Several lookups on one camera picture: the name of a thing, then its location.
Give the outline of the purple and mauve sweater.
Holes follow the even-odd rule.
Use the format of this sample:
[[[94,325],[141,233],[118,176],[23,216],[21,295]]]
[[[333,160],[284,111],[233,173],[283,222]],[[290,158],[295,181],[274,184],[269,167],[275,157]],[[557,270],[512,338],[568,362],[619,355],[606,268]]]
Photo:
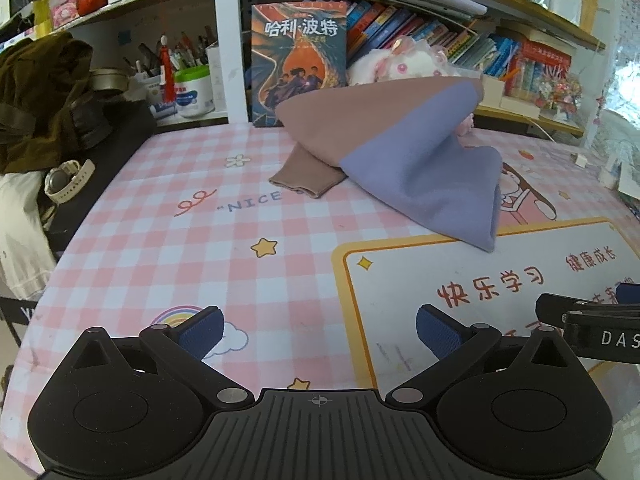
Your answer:
[[[478,79],[450,76],[294,96],[276,109],[294,148],[270,181],[319,198],[350,179],[420,226],[492,252],[502,158],[457,134],[483,98]]]

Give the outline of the pink checkered desk mat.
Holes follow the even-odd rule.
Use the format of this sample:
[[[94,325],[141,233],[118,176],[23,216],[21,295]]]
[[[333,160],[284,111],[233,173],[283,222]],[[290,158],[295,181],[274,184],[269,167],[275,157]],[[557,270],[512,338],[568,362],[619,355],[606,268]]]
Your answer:
[[[51,275],[17,352],[2,448],[40,469],[28,413],[88,327],[132,336],[213,305],[226,328],[206,361],[250,390],[386,391],[434,360],[416,339],[421,304],[525,335],[543,292],[608,301],[638,278],[638,220],[595,164],[511,133],[477,130],[465,143],[510,167],[493,252],[428,232],[350,181],[317,199],[273,186],[293,147],[281,129],[153,136]]]

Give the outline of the white power adapter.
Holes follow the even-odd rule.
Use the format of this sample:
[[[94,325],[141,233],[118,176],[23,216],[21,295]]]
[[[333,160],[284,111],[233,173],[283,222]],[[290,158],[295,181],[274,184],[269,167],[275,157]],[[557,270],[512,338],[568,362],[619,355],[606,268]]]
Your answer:
[[[588,165],[588,158],[583,154],[573,155],[574,164],[580,168],[585,168]]]

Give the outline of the black Yamaha keyboard stand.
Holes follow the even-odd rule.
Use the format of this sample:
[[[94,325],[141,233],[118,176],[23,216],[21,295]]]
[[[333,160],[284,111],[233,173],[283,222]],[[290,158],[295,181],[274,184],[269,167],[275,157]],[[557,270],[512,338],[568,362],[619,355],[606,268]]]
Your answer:
[[[0,310],[1,317],[12,337],[14,338],[17,347],[21,347],[22,340],[17,333],[15,326],[27,326],[32,320],[35,314],[37,303],[32,300],[19,300],[14,298],[0,298]]]

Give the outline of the white garment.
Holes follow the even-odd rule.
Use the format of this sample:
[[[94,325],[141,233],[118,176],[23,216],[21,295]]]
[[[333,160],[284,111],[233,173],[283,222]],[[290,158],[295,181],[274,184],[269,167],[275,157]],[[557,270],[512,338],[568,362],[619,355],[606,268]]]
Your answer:
[[[38,207],[43,172],[1,176],[1,283],[19,300],[39,300],[56,266]]]

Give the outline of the colourful flower bouquet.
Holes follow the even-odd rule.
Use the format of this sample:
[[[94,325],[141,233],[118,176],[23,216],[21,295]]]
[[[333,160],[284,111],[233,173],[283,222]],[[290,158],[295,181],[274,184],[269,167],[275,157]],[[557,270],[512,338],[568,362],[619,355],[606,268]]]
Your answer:
[[[582,102],[582,86],[574,75],[551,77],[544,75],[538,84],[535,104],[542,110],[552,110],[572,118]]]

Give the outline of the dark olive green garment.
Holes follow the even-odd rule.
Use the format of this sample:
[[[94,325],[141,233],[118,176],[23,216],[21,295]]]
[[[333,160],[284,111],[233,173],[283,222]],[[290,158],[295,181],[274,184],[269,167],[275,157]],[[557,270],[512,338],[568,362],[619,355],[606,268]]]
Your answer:
[[[69,32],[1,52],[1,172],[51,169],[114,131],[111,104],[91,88],[93,48]]]

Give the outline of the white pink plush bunny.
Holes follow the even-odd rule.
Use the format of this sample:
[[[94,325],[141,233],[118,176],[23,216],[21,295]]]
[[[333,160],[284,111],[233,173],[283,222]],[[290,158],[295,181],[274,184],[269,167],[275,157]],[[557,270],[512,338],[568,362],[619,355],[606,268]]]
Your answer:
[[[373,49],[347,70],[348,108],[372,101],[373,117],[357,128],[359,140],[380,140],[384,133],[410,134],[443,146],[450,136],[473,129],[474,107],[484,99],[480,76],[464,76],[442,49],[426,40],[399,37],[389,49]]]

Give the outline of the red tassel pen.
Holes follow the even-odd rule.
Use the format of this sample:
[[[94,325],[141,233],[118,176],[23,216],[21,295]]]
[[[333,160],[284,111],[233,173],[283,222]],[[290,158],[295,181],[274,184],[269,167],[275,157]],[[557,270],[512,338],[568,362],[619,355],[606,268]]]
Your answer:
[[[164,90],[164,101],[173,103],[176,99],[174,66],[172,66],[166,35],[160,36],[160,62],[162,63],[160,66],[160,85]]]

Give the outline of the row of shelf books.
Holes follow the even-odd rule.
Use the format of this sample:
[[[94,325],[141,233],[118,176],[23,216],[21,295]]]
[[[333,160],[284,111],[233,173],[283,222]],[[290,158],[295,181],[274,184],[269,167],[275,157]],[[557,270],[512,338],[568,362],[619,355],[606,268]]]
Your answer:
[[[541,78],[567,76],[575,54],[567,42],[518,21],[485,23],[480,30],[477,25],[382,0],[353,2],[347,13],[347,81],[363,82],[356,71],[364,58],[389,51],[401,37],[426,41],[460,70],[504,80],[506,94],[518,99],[532,100]]]

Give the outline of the Harry Potter book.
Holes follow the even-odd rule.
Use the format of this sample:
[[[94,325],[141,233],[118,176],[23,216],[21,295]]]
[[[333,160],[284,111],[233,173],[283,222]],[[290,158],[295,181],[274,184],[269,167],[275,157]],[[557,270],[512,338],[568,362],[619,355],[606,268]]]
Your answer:
[[[273,127],[283,101],[347,84],[347,3],[302,1],[252,7],[252,123]]]

